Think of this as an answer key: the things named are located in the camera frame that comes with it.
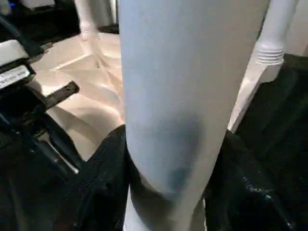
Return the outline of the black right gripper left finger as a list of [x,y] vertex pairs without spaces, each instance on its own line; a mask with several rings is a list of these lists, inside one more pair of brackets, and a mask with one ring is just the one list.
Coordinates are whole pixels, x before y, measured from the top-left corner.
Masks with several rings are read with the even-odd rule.
[[126,128],[111,131],[72,178],[62,200],[62,230],[123,230],[128,195]]

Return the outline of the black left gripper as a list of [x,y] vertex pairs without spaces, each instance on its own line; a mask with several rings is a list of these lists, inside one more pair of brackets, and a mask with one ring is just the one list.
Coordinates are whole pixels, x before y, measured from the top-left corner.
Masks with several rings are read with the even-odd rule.
[[28,63],[0,69],[0,166],[8,169],[42,156],[56,174],[68,179],[80,169],[80,155],[66,131],[47,111],[79,92],[71,81],[44,96],[29,86],[35,71]]

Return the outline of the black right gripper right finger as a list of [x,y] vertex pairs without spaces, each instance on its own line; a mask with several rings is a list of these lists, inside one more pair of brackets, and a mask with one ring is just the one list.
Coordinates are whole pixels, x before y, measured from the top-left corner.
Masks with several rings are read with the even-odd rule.
[[296,222],[264,168],[226,132],[204,192],[208,231],[295,231]]

